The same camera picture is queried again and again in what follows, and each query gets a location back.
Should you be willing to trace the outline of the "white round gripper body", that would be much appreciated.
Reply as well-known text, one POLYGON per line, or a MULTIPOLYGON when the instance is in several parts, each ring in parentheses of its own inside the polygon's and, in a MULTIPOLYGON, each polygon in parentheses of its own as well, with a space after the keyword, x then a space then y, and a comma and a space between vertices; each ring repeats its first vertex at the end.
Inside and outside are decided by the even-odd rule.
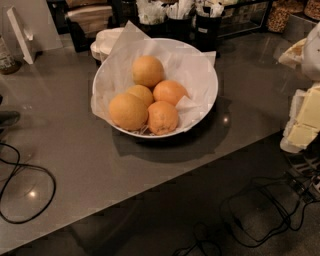
POLYGON ((320 22, 310 31, 302 50, 302 72, 312 81, 320 81, 320 22))

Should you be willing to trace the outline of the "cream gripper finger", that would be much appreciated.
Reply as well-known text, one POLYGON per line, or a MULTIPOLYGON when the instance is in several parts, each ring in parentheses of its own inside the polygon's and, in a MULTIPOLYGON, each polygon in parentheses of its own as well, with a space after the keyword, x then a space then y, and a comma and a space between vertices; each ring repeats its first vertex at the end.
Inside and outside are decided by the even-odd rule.
POLYGON ((288 48, 278 59, 278 62, 296 69, 302 65, 302 50, 306 43, 306 38, 303 38, 288 48))
POLYGON ((298 89, 292 99, 280 148, 289 153, 298 153, 306 149, 319 132, 320 86, 313 85, 307 91, 298 89))

